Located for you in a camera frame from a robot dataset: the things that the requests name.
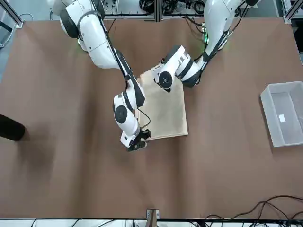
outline fabric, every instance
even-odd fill
[[[159,65],[143,73],[139,79],[146,95],[140,110],[151,119],[151,123],[144,128],[151,131],[152,137],[148,140],[188,135],[183,85],[175,78],[170,93],[160,88],[153,81],[158,67]],[[141,127],[148,123],[148,118],[138,110],[135,115]]]

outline brown tabletop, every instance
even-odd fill
[[[197,57],[192,33],[183,19],[119,20],[110,36],[139,75],[176,44]],[[121,72],[94,66],[59,22],[26,22],[0,84],[0,112],[31,139],[0,139],[0,217],[145,218],[156,208],[161,218],[230,218],[270,196],[303,197],[303,147],[272,148],[259,98],[267,84],[302,76],[283,19],[243,19],[200,84],[185,88],[189,135],[127,153],[112,111]],[[273,204],[288,215],[303,210]],[[279,218],[269,207],[262,217]]]

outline clear plastic bin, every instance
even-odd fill
[[[269,84],[261,100],[274,147],[303,144],[303,83]]]

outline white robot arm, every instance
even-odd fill
[[[113,100],[114,117],[123,131],[121,142],[128,151],[138,150],[145,147],[145,140],[151,137],[151,132],[142,130],[132,113],[143,105],[145,94],[122,53],[113,48],[103,23],[104,16],[100,0],[75,0],[61,10],[60,23],[69,37],[78,38],[95,65],[121,70],[126,88]]]
[[[258,0],[246,0],[248,5],[255,5]],[[198,62],[194,62],[183,46],[175,46],[162,59],[156,69],[154,81],[170,92],[175,77],[184,86],[193,87],[200,82],[200,77],[214,55],[223,48],[230,35],[230,27],[235,10],[242,0],[207,0],[204,8],[204,20],[209,42]]]

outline floor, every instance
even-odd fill
[[[106,224],[110,220],[77,220],[76,219],[25,219],[25,220],[0,220],[2,227],[133,227],[133,220],[115,220]],[[135,220],[136,227],[145,227],[146,220]],[[212,227],[249,227],[251,223],[213,223]],[[189,222],[157,222],[158,227],[197,227],[196,223]],[[278,224],[267,224],[264,227],[279,227]]]

